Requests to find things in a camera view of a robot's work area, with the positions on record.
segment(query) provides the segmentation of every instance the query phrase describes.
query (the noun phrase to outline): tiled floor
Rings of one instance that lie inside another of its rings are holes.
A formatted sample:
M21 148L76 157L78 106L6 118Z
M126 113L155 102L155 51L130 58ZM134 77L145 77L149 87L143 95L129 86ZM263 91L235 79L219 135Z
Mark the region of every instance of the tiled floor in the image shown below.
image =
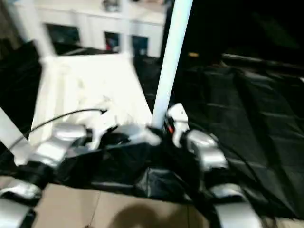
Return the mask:
M0 187L7 178L0 177ZM207 228L193 208L135 197L50 185L36 207L34 228ZM284 220L279 228L303 228Z

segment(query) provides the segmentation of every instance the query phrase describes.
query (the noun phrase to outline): white pole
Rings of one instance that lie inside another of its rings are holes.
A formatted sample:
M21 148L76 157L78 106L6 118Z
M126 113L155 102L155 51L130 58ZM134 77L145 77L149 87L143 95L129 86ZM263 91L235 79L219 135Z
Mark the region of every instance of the white pole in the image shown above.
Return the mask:
M6 146L6 148L10 148L18 138L23 136L1 107L0 126L0 141ZM11 149L11 153L15 156L15 164L26 164L28 157L33 153L33 151L34 150L28 143L27 139L23 138Z
M175 0L153 110L152 126L161 129L167 112L193 0Z
M122 33L121 38L121 53L130 55L132 54L132 43L131 43L131 18L130 18L130 0L120 0L120 12L121 12L121 26Z
M33 0L24 1L24 16L27 19L23 25L30 39L33 39L41 59L56 56L51 39L45 26L41 23Z

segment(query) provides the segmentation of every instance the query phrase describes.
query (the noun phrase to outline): black cable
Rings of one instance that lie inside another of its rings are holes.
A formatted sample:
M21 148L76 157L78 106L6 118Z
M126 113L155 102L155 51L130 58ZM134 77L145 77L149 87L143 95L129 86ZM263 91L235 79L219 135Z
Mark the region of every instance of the black cable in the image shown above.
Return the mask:
M81 113L81 112L96 112L96 111L99 111L101 112L101 114L105 113L106 111L105 110L102 110L102 109L99 109L99 108L89 108L89 109L80 109L80 110L76 110L76 111L72 111L72 112L69 112L69 113L66 113L66 114L62 114L62 115L59 115L59 116L56 116L48 121L45 121L41 124L39 124L38 126L34 127L33 129L31 130L28 130L27 132L25 132L24 134L26 136L28 136L31 132L43 127L44 125L50 123L50 122L53 122L55 120L58 120L58 119L61 119L62 117L65 117L67 115L72 115L72 114L75 114L75 113ZM19 137L6 151L10 151L12 148L14 148L22 139L24 138L24 136L21 136Z

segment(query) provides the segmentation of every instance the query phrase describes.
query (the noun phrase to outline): black tarp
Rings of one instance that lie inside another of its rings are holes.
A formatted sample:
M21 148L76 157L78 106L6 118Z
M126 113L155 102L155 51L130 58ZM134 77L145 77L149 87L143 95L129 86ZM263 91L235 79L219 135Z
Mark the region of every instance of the black tarp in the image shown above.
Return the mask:
M135 67L152 108L160 67L149 58L136 59ZM0 62L0 70L7 80L10 72L15 78L31 78L23 83L23 96L0 103L9 116L15 116L19 128L29 127L38 84L28 89L26 85L38 82L41 71L34 48L30 45L9 62ZM226 146L223 150L259 214L304 219L303 95L299 78L198 67L178 73L171 102L183 103L192 128L213 133ZM248 161L263 186L227 148ZM11 154L3 152L0 174L15 173ZM66 160L54 182L179 203L190 203L185 197L190 195L201 210L208 209L207 202L192 195L199 185L194 157L166 140L158 147L143 144Z

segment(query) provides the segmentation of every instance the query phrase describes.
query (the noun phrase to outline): white table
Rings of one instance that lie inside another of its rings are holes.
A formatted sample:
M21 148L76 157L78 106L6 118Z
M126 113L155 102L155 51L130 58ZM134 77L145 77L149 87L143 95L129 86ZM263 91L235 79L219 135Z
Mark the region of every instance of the white table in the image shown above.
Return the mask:
M35 0L35 6L42 22L75 26L82 46L105 49L105 31L120 33L122 15L119 12L104 11L101 2L102 0ZM13 17L17 24L25 19L23 6L24 0L10 5L11 11L15 11ZM160 56L165 11L165 6L159 4L130 2L131 34L148 38L148 56ZM29 31L24 31L21 25L17 27L26 41L31 40Z

